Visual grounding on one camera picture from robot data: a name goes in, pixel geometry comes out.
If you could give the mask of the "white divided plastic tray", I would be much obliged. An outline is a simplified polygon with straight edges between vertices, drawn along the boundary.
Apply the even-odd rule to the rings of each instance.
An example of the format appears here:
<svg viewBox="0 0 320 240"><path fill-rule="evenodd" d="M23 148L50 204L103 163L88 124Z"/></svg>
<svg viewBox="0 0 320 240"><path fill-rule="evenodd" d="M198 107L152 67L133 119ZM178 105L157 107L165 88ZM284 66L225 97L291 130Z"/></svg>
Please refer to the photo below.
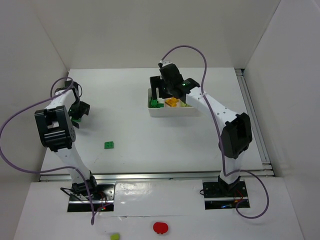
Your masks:
<svg viewBox="0 0 320 240"><path fill-rule="evenodd" d="M166 117L200 117L201 113L191 106L181 107L181 101L177 103L177 106L171 107L165 103L162 98L158 99L160 104L164 104L163 107L151 107L152 100L152 90L149 88L147 90L147 109L149 115L154 118L166 118Z"/></svg>

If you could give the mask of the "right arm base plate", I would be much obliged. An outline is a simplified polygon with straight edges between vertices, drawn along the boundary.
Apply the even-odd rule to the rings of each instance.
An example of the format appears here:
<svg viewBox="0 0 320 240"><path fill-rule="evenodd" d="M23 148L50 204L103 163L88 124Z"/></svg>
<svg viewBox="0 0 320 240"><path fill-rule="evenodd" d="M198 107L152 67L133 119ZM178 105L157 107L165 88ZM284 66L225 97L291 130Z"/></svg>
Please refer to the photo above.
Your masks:
<svg viewBox="0 0 320 240"><path fill-rule="evenodd" d="M238 208L250 208L247 187L244 181L240 181L235 188L229 192L223 192L217 181L203 182L199 191L204 197L206 210L225 210Z"/></svg>

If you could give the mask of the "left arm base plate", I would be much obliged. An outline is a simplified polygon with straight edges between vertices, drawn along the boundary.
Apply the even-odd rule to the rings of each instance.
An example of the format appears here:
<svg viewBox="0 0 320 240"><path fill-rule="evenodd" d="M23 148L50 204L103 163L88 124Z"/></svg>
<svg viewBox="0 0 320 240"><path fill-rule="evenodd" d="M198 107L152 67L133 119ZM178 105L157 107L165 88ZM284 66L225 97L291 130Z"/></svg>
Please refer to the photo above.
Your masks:
<svg viewBox="0 0 320 240"><path fill-rule="evenodd" d="M91 212L90 197L92 200L94 212L113 212L115 198L115 184L99 184L97 192L92 193L90 197L85 192L75 194L71 188L61 187L60 190L66 194L68 199L68 213L86 213Z"/></svg>

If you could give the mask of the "green 2x2 lego front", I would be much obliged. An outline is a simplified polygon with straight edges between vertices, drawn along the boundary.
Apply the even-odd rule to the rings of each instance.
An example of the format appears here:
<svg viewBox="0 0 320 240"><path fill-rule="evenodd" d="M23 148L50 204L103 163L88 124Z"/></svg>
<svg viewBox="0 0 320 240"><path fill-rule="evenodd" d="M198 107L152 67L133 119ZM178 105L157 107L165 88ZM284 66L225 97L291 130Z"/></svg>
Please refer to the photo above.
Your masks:
<svg viewBox="0 0 320 240"><path fill-rule="evenodd" d="M108 150L108 149L113 149L115 147L115 144L113 141L106 141L104 143L104 149Z"/></svg>

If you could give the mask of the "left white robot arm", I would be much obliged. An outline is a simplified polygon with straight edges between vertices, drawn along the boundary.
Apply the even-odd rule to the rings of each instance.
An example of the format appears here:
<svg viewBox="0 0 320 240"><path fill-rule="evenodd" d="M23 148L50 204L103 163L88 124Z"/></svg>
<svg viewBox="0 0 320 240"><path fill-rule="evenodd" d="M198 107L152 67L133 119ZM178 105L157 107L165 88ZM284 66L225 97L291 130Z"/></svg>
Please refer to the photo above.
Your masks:
<svg viewBox="0 0 320 240"><path fill-rule="evenodd" d="M92 172L83 163L75 146L79 121L89 115L91 106L80 100L82 87L67 77L64 87L50 90L52 100L44 109L34 113L37 130L42 145L55 153L69 167L71 191L84 197L98 191Z"/></svg>

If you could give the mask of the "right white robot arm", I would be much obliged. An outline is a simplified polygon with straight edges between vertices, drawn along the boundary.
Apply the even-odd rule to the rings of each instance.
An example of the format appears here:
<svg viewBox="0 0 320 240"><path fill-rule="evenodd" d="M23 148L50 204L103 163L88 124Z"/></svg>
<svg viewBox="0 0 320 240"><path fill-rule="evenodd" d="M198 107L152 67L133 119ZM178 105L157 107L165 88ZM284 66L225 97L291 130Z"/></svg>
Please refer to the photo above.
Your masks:
<svg viewBox="0 0 320 240"><path fill-rule="evenodd" d="M223 193L234 190L241 179L244 152L253 140L249 115L245 112L237 113L222 105L205 92L203 82L184 79L174 63L162 60L158 67L160 74L149 79L150 105L156 106L158 99L175 98L212 119L222 157L218 185Z"/></svg>

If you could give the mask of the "aluminium right rail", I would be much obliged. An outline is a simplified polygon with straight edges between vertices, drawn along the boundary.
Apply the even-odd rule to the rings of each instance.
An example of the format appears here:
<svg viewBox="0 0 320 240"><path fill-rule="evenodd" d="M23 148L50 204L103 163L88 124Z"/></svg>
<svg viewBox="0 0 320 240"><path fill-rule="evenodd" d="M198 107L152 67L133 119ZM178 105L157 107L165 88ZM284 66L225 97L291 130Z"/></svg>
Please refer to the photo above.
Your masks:
<svg viewBox="0 0 320 240"><path fill-rule="evenodd" d="M235 68L234 70L239 83L239 87L241 90L241 94L244 100L246 110L248 112L248 115L250 116L252 131L255 138L255 142L257 144L257 148L258 148L258 152L259 152L262 164L271 165L269 154L265 145L265 141L263 139L262 132L258 123L256 111L254 109L252 98L250 96L249 89L244 77L244 69Z"/></svg>

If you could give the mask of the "green lego table edge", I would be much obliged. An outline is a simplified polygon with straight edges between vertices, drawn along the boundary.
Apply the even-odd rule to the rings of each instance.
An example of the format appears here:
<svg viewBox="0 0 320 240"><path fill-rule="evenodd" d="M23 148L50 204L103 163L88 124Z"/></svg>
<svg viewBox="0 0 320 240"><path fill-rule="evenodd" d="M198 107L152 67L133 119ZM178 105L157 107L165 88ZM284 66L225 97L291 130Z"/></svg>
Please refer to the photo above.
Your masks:
<svg viewBox="0 0 320 240"><path fill-rule="evenodd" d="M80 122L81 122L80 118L79 119L76 119L76 118L73 118L73 117L71 118L72 125L77 129L80 128Z"/></svg>

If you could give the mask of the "green 2x3 lego brick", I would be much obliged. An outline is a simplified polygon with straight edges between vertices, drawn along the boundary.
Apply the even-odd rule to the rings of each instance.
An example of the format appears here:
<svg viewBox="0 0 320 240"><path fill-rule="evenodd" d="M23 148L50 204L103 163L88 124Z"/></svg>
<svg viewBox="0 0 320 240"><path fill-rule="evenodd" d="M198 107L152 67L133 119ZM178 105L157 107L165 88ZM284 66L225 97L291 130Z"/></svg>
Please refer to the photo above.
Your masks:
<svg viewBox="0 0 320 240"><path fill-rule="evenodd" d="M159 102L157 99L151 99L149 102L149 108L163 108L164 107L164 103Z"/></svg>

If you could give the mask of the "aluminium rail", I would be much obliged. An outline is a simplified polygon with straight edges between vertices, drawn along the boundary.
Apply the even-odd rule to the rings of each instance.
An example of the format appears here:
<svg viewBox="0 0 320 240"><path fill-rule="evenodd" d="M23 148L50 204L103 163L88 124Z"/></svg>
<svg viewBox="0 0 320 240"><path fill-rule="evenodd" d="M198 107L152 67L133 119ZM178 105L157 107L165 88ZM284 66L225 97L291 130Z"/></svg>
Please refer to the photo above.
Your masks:
<svg viewBox="0 0 320 240"><path fill-rule="evenodd" d="M103 181L129 181L129 180L174 180L174 179L211 179L218 177L218 171L207 172L169 172L169 173L128 173L128 174L94 174L95 179ZM66 174L41 175L40 182L66 182L71 177Z"/></svg>
<svg viewBox="0 0 320 240"><path fill-rule="evenodd" d="M265 141L263 139L262 132L258 123L256 111L254 109L252 98L250 96L249 89L244 77L244 69L235 68L234 70L239 83L239 87L241 90L241 94L244 100L246 110L248 112L248 115L250 116L252 131L255 138L255 142L257 144L257 148L258 148L258 152L259 152L262 164L271 165L269 154L265 145Z"/></svg>

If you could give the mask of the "aluminium front rail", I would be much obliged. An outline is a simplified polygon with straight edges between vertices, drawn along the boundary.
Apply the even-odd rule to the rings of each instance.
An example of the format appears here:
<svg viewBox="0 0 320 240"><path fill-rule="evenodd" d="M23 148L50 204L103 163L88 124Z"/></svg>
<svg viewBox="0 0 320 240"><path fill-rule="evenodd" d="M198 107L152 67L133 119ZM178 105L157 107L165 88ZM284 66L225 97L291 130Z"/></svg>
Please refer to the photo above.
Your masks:
<svg viewBox="0 0 320 240"><path fill-rule="evenodd" d="M218 171L207 172L169 172L169 173L128 173L128 174L94 174L95 179L103 181L129 181L129 180L174 180L174 179L211 179L218 177ZM41 175L40 182L66 182L71 177L66 174Z"/></svg>

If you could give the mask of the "pale green lego foreground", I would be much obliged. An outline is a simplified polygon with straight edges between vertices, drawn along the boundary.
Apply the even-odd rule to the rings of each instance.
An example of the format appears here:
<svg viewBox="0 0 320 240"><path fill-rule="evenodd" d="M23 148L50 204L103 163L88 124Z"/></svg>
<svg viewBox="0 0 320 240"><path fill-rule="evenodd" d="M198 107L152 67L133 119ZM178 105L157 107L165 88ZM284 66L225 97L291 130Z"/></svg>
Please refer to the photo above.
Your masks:
<svg viewBox="0 0 320 240"><path fill-rule="evenodd" d="M119 233L113 233L110 236L110 240L120 240L120 234Z"/></svg>

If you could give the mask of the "red round object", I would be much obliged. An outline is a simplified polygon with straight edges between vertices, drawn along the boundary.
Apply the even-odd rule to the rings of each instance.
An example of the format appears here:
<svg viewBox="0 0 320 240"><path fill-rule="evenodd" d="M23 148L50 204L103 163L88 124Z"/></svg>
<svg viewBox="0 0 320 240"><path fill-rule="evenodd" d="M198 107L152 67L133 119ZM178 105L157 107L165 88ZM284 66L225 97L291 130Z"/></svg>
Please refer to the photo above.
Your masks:
<svg viewBox="0 0 320 240"><path fill-rule="evenodd" d="M155 222L152 226L155 233L159 235L164 235L169 231L169 226L165 222Z"/></svg>

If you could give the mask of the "pale green 2x3 lego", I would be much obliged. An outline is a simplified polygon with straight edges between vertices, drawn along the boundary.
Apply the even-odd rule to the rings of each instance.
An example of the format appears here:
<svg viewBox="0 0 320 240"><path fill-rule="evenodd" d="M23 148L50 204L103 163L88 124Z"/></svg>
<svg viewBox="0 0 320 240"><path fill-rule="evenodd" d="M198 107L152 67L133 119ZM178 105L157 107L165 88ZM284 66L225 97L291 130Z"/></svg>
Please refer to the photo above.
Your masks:
<svg viewBox="0 0 320 240"><path fill-rule="evenodd" d="M183 102L180 103L180 106L181 106L182 108L191 107L191 105L189 105L189 104L187 104L187 103L183 103Z"/></svg>

